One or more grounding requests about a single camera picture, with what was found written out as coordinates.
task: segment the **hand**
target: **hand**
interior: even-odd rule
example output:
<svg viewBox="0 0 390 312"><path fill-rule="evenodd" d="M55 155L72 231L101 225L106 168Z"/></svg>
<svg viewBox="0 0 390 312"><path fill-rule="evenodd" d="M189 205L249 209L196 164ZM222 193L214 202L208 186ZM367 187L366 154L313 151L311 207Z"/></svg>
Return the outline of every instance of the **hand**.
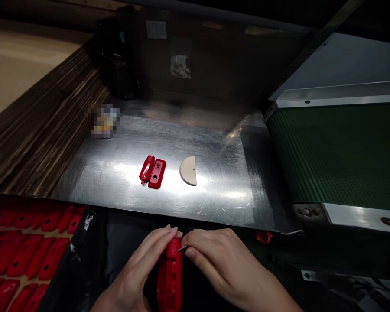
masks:
<svg viewBox="0 0 390 312"><path fill-rule="evenodd" d="M132 254L111 286L100 295L91 312L150 311L143 294L144 283L171 240L181 237L178 228L172 229L170 225L152 231Z"/></svg>
<svg viewBox="0 0 390 312"><path fill-rule="evenodd" d="M182 246L190 246L185 255L215 291L238 308L249 312L301 311L233 230L194 230L182 239Z"/></svg>

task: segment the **metal pin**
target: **metal pin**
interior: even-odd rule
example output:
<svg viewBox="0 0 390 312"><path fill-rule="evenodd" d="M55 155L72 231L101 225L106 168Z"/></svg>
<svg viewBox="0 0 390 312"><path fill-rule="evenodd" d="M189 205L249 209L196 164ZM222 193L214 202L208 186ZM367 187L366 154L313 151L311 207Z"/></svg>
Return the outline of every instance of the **metal pin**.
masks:
<svg viewBox="0 0 390 312"><path fill-rule="evenodd" d="M179 248L178 251L184 251L186 248L188 248L188 246L184 246L182 248Z"/></svg>

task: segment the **white label on wall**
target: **white label on wall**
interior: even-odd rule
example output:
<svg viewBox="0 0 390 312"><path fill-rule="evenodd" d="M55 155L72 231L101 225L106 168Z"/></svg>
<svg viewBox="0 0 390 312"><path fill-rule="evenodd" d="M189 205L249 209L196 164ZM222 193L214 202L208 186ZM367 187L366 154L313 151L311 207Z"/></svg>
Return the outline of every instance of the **white label on wall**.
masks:
<svg viewBox="0 0 390 312"><path fill-rule="evenodd" d="M146 28L149 39L168 39L166 35L166 22L146 21Z"/></svg>

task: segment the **fingernail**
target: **fingernail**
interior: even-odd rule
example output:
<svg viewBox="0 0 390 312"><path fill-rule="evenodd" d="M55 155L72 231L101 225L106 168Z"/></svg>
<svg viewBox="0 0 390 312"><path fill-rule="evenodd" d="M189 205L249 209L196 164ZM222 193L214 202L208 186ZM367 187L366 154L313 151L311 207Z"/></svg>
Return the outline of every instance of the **fingernail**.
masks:
<svg viewBox="0 0 390 312"><path fill-rule="evenodd" d="M185 252L185 256L187 256L190 260L194 260L195 252L192 249L187 249Z"/></svg>

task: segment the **green conveyor belt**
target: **green conveyor belt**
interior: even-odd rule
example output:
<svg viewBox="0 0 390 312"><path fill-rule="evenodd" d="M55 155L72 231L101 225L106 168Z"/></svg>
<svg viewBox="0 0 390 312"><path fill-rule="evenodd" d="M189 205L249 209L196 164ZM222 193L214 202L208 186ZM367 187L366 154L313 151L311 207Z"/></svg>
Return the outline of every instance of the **green conveyor belt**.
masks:
<svg viewBox="0 0 390 312"><path fill-rule="evenodd" d="M284 109L267 125L295 203L390 210L390 103Z"/></svg>

